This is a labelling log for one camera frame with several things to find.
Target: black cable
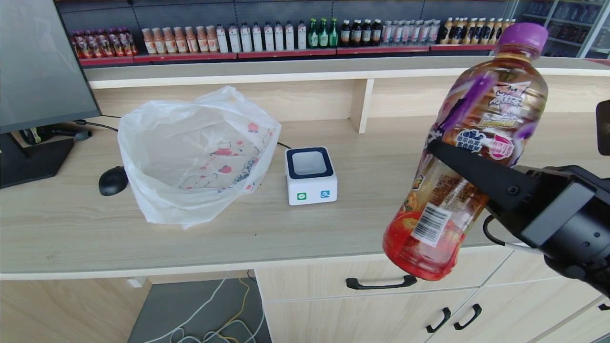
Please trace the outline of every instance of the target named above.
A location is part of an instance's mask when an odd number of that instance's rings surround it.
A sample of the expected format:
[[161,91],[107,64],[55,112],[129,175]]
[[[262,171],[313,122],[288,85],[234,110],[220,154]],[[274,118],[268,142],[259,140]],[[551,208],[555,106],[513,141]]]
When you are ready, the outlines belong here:
[[502,240],[497,239],[496,237],[493,237],[491,233],[489,233],[489,230],[487,229],[487,226],[489,225],[489,223],[491,223],[495,218],[490,215],[487,218],[485,218],[485,221],[483,222],[483,234],[485,234],[485,237],[487,237],[487,239],[491,240],[493,243],[496,243],[497,245],[501,245],[501,246],[506,246],[506,242],[503,242]]
[[250,280],[254,281],[254,283],[258,283],[258,282],[256,282],[256,280],[255,280],[254,278],[252,278],[252,277],[250,276],[250,269],[248,269],[248,271],[246,272],[246,275],[248,275],[248,278],[249,278]]
[[112,130],[112,131],[118,132],[118,129],[113,128],[112,126],[108,126],[108,125],[104,125],[104,124],[98,124],[98,123],[92,123],[92,122],[84,120],[84,119],[74,120],[74,122],[77,123],[78,125],[99,126],[100,128],[105,128],[105,129],[108,129],[108,130]]
[[286,149],[292,149],[291,147],[289,147],[288,145],[282,143],[282,142],[278,142],[278,144],[280,144],[281,146],[283,146]]

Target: black handle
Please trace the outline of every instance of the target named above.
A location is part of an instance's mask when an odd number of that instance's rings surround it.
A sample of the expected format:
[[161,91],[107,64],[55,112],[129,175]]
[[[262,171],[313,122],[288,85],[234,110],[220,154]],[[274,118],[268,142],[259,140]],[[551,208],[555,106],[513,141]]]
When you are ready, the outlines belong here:
[[474,316],[472,316],[472,318],[470,318],[470,320],[469,320],[469,321],[468,321],[466,324],[461,325],[461,324],[460,324],[460,323],[458,323],[458,322],[453,323],[453,327],[454,327],[456,330],[463,330],[463,329],[465,329],[467,326],[469,326],[469,325],[470,325],[470,323],[474,322],[474,321],[475,321],[475,319],[476,319],[478,316],[480,316],[480,315],[481,315],[481,312],[483,312],[483,309],[481,308],[481,305],[479,305],[479,304],[474,304],[474,305],[472,305],[472,309],[474,309],[474,310],[475,310],[475,315],[474,315]]
[[441,323],[437,327],[432,328],[432,325],[428,325],[426,327],[426,331],[428,331],[428,333],[435,333],[438,329],[440,329],[440,327],[443,326],[443,324],[447,323],[447,320],[449,320],[449,317],[451,317],[451,311],[449,310],[449,307],[443,308],[443,314],[445,315],[445,318],[443,318],[443,321],[441,321]]
[[390,289],[390,288],[402,288],[413,286],[417,282],[417,279],[413,275],[405,275],[404,282],[401,284],[388,284],[386,286],[363,286],[358,282],[357,278],[345,279],[345,285],[351,289]]

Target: drawer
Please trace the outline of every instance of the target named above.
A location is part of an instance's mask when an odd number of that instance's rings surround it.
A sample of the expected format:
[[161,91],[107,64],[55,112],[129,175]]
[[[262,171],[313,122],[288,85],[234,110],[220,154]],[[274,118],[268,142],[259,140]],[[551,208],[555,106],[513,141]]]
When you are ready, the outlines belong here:
[[291,265],[255,269],[264,301],[402,293],[431,289],[480,286],[510,253],[501,247],[465,248],[453,271],[440,281],[418,279],[409,287],[355,290],[347,288],[346,278],[357,278],[364,286],[401,284],[406,272],[385,255],[357,256],[363,261]]
[[515,250],[485,285],[544,280],[562,277],[544,263],[542,255]]

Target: white plastic bag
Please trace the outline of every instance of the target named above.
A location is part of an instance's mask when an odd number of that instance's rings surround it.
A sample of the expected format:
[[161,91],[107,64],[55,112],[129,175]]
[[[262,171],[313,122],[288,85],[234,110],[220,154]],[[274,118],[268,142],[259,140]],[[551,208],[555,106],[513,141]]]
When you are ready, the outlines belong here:
[[257,188],[280,129],[227,86],[192,103],[149,101],[122,117],[118,143],[146,221],[188,228]]

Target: white bottle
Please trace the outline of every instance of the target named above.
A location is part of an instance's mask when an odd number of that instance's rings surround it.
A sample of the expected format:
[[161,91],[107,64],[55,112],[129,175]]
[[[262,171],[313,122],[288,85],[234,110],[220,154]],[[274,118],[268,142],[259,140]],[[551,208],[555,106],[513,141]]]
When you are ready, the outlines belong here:
[[296,41],[298,42],[299,50],[307,49],[307,26],[305,26],[303,20],[299,22],[296,31]]
[[273,32],[275,33],[275,50],[284,50],[284,28],[279,21],[275,22]]
[[235,23],[231,23],[229,26],[229,41],[231,42],[231,52],[240,52],[242,50],[241,43],[239,42],[239,29],[235,26]]
[[254,51],[263,51],[262,32],[260,31],[259,23],[256,21],[252,27],[252,38],[254,40]]
[[273,27],[271,27],[271,24],[268,21],[265,23],[263,32],[265,34],[265,50],[267,50],[267,51],[275,50],[274,45],[273,45]]
[[229,45],[227,44],[227,35],[224,31],[222,24],[218,24],[216,27],[216,36],[218,37],[218,49],[223,54],[229,52]]
[[239,29],[239,33],[242,36],[242,48],[243,52],[252,51],[252,36],[250,35],[250,27],[248,23],[243,23]]
[[290,20],[286,22],[286,27],[284,28],[284,32],[286,33],[286,50],[294,50],[295,49],[295,28],[292,26]]

